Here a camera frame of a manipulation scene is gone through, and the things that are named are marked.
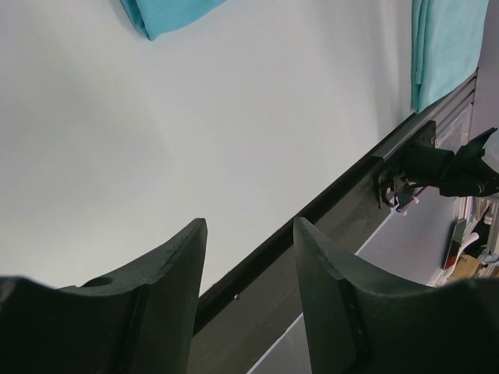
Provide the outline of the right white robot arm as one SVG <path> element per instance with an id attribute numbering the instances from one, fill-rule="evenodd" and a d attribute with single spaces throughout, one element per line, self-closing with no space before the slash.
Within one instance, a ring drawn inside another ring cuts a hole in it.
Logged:
<path id="1" fill-rule="evenodd" d="M 430 121 L 384 162 L 375 175 L 380 204 L 405 206 L 416 192 L 432 187 L 445 197 L 488 198 L 498 194 L 498 129 L 490 128 L 457 151 L 437 148 L 430 141 Z"/>

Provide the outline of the cyan blue t shirt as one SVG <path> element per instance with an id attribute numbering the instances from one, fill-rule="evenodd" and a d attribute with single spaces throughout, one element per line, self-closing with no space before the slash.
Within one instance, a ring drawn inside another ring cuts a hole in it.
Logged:
<path id="1" fill-rule="evenodd" d="M 194 23 L 224 0 L 121 0 L 134 28 L 149 41 Z"/>

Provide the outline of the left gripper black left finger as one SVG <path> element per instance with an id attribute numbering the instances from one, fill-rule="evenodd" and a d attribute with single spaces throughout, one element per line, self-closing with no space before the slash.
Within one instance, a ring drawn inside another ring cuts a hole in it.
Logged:
<path id="1" fill-rule="evenodd" d="M 4 373 L 184 373 L 207 245 L 197 218 L 84 285 L 1 279 Z"/>

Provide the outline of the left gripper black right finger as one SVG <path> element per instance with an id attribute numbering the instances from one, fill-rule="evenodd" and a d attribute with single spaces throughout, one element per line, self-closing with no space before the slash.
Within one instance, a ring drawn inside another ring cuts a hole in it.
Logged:
<path id="1" fill-rule="evenodd" d="M 417 284 L 344 250 L 302 217 L 293 241 L 312 372 L 497 372 L 497 279 Z"/>

